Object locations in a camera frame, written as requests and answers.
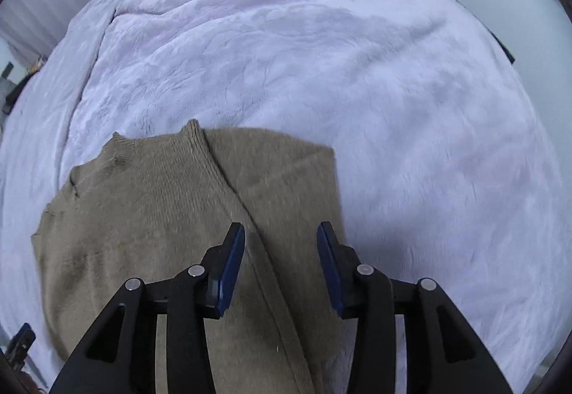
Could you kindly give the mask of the olive knit sweater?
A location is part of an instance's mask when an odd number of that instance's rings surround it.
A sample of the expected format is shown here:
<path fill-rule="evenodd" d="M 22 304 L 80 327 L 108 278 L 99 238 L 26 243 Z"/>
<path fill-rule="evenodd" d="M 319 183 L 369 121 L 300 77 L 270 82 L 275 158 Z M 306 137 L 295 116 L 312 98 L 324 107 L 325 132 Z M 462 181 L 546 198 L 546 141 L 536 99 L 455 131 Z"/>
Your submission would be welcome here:
<path fill-rule="evenodd" d="M 207 323 L 220 393 L 339 393 L 350 348 L 328 296 L 316 230 L 342 227 L 335 154 L 263 129 L 114 135 L 73 168 L 32 236 L 45 323 L 72 353 L 119 287 L 173 278 L 246 235 L 229 310 Z"/>

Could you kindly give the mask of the lavender plush bed blanket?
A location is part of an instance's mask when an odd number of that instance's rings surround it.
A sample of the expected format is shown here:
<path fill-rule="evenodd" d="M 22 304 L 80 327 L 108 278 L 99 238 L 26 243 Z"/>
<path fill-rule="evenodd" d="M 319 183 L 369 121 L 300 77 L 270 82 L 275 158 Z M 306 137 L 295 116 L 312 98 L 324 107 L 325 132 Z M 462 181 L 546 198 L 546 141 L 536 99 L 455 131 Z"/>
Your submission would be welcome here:
<path fill-rule="evenodd" d="M 1 326 L 30 323 L 31 235 L 113 134 L 283 132 L 335 150 L 348 239 L 432 276 L 515 392 L 569 330 L 571 237 L 554 147 L 493 35 L 454 0 L 90 0 L 1 141 Z"/>

